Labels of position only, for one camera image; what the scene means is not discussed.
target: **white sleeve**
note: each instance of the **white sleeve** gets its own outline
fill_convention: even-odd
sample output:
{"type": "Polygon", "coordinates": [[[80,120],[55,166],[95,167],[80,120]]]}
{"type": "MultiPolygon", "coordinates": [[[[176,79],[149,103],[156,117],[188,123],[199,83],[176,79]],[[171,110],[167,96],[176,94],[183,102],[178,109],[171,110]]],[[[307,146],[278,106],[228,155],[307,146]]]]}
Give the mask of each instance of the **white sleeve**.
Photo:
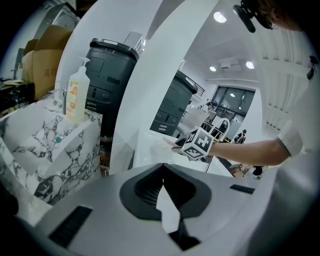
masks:
{"type": "Polygon", "coordinates": [[[291,120],[283,126],[277,139],[286,147],[292,157],[298,155],[303,147],[302,139],[291,120]]]}

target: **forearm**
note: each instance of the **forearm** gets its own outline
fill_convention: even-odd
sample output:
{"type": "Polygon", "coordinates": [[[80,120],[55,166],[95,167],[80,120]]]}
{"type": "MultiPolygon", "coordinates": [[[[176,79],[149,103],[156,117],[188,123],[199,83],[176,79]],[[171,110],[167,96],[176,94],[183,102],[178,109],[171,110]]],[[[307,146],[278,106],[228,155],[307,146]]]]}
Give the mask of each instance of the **forearm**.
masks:
{"type": "Polygon", "coordinates": [[[264,140],[248,144],[213,144],[209,156],[217,156],[238,163],[253,166],[276,166],[290,154],[284,146],[274,140],[264,140]]]}

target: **white curved wall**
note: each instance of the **white curved wall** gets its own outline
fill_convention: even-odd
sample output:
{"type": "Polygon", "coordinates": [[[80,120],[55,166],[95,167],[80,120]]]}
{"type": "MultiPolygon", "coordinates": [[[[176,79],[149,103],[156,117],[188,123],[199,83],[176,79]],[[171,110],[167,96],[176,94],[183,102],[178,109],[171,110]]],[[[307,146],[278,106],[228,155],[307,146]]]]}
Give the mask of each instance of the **white curved wall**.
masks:
{"type": "Polygon", "coordinates": [[[148,42],[133,70],[118,112],[111,174],[127,170],[139,130],[149,130],[181,60],[217,2],[185,0],[148,42]]]}
{"type": "Polygon", "coordinates": [[[131,31],[145,38],[162,0],[98,0],[83,16],[65,46],[58,67],[55,89],[62,89],[78,71],[93,38],[123,43],[131,31]]]}

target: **marble pattern surface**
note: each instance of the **marble pattern surface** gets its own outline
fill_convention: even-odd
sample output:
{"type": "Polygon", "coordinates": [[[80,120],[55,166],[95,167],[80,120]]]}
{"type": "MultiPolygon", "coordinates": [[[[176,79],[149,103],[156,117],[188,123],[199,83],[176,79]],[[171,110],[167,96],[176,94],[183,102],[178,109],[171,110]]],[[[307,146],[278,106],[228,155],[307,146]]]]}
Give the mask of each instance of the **marble pattern surface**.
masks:
{"type": "Polygon", "coordinates": [[[32,195],[54,205],[99,169],[101,122],[102,115],[86,110],[85,120],[73,123],[52,98],[5,116],[0,119],[1,182],[10,172],[32,195]]]}

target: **white counter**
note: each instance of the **white counter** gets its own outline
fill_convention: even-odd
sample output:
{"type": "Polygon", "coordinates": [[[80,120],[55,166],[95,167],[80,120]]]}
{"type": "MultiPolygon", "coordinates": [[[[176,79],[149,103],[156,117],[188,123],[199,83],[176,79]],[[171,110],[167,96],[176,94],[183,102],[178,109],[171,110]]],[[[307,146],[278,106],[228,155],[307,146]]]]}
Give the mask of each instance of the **white counter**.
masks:
{"type": "MultiPolygon", "coordinates": [[[[166,143],[163,138],[175,142],[177,138],[164,135],[152,130],[140,131],[134,152],[133,168],[158,163],[168,163],[205,172],[208,164],[201,161],[189,161],[184,155],[172,151],[172,146],[166,143]]],[[[232,177],[229,171],[213,157],[208,168],[208,173],[232,177]]]]}

